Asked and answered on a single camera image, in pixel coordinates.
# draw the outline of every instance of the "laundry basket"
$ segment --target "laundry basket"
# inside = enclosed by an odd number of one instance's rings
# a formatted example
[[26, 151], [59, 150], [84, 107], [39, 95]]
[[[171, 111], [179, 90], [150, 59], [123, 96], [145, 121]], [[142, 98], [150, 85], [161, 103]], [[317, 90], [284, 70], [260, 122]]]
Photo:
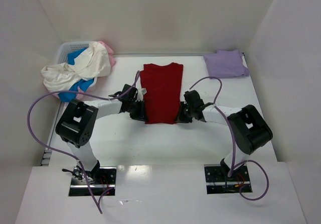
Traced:
[[[85, 47], [88, 47], [90, 42], [91, 41], [63, 43], [59, 47], [59, 49], [54, 57], [53, 64], [60, 64], [63, 62], [68, 63], [68, 54], [69, 53], [78, 51], [78, 50], [83, 49]], [[91, 92], [96, 89], [96, 82], [97, 82], [97, 77], [94, 78], [94, 82], [88, 87], [87, 92]], [[81, 99], [82, 97], [83, 97], [82, 94], [77, 94], [77, 96], [76, 96], [77, 99]]]

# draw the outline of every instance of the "white enclosure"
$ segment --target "white enclosure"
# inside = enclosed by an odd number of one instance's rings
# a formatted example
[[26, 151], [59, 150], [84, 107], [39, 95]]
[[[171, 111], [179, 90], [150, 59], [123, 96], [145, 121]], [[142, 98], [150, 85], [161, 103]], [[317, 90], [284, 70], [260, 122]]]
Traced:
[[[0, 0], [0, 14], [1, 223], [15, 222], [43, 153], [26, 124], [46, 92], [40, 70], [63, 42], [80, 40], [103, 40], [116, 54], [245, 52], [275, 154], [286, 162], [278, 173], [288, 168], [307, 223], [319, 223], [321, 0]], [[44, 142], [58, 106], [50, 97], [32, 115]]]

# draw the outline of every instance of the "dual-arm robot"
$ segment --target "dual-arm robot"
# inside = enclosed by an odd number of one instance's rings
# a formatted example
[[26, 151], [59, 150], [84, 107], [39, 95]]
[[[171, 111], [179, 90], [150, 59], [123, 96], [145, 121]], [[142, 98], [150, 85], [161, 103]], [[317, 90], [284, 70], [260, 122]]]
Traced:
[[[99, 161], [94, 156], [89, 143], [96, 119], [128, 112], [134, 120], [147, 121], [148, 116], [143, 100], [144, 91], [145, 89], [137, 89], [126, 84], [122, 91], [111, 96], [121, 96], [119, 99], [85, 102], [74, 99], [62, 114], [56, 126], [56, 133], [67, 142], [73, 154], [82, 162], [91, 181], [95, 182], [101, 177]], [[226, 119], [215, 108], [215, 105], [213, 103], [204, 104], [195, 90], [185, 92], [184, 98], [185, 101], [181, 102], [176, 117], [177, 123], [191, 123], [193, 119], [196, 119], [227, 125]], [[235, 165], [247, 160], [256, 149], [272, 139], [271, 129], [254, 106], [247, 105], [243, 108], [220, 106], [219, 109], [227, 118], [235, 136]], [[231, 169], [232, 159], [233, 152], [231, 151], [221, 161], [222, 170], [226, 175]]]

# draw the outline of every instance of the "white platform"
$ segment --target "white platform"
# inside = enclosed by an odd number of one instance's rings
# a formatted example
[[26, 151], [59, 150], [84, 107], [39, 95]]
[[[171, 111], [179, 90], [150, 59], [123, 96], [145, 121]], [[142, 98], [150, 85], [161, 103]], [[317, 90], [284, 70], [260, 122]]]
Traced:
[[[133, 83], [135, 73], [143, 69], [143, 64], [168, 65], [171, 62], [184, 65], [181, 91], [181, 100], [184, 100], [184, 92], [197, 80], [208, 76], [203, 57], [118, 57], [112, 74], [108, 78], [98, 79], [94, 93], [108, 96], [122, 90], [125, 83]], [[209, 79], [195, 86], [204, 102], [213, 101], [218, 88], [219, 83]], [[250, 77], [223, 79], [223, 89], [217, 104], [231, 107], [252, 104], [261, 111]], [[200, 121], [191, 124], [145, 125], [133, 121], [127, 113], [97, 120], [90, 142], [103, 166], [217, 164], [232, 148], [231, 135], [226, 126]], [[51, 145], [69, 150], [56, 134], [53, 135]], [[272, 144], [260, 148], [253, 154], [253, 158], [276, 162]], [[50, 165], [61, 164], [73, 165], [74, 160], [53, 153]]]
[[[284, 163], [263, 164], [270, 178], [267, 196], [256, 202], [238, 193], [207, 195], [204, 166], [119, 166], [116, 196], [104, 197], [103, 215], [91, 197], [68, 197], [70, 174], [34, 167], [16, 224], [43, 223], [305, 223]], [[254, 193], [265, 188], [260, 169], [249, 165]]]
[[[202, 57], [119, 57], [108, 78], [99, 79], [95, 94], [107, 96], [132, 83], [145, 63], [184, 64], [182, 94], [207, 75]], [[219, 84], [204, 80], [196, 86], [204, 102], [213, 101]], [[237, 107], [258, 100], [250, 77], [224, 79], [219, 105]], [[51, 145], [68, 151], [53, 134]], [[207, 195], [204, 164], [217, 164], [232, 148], [227, 127], [192, 124], [145, 125], [128, 114], [99, 119], [91, 138], [102, 166], [118, 166], [116, 196], [105, 197], [100, 215], [91, 197], [68, 197], [70, 157], [53, 153], [49, 167], [34, 167], [17, 218], [20, 223], [305, 223], [286, 164], [276, 161], [272, 144], [258, 149], [270, 178], [267, 196], [256, 202], [239, 194]], [[265, 178], [255, 165], [249, 175], [257, 197]]]

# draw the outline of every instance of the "purple towel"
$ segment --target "purple towel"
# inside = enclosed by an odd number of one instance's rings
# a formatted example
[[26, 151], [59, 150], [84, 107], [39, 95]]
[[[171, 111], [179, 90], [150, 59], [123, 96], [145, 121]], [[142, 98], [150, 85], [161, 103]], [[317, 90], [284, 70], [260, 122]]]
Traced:
[[224, 51], [203, 55], [209, 76], [218, 78], [249, 76], [249, 70], [243, 65], [239, 50]]

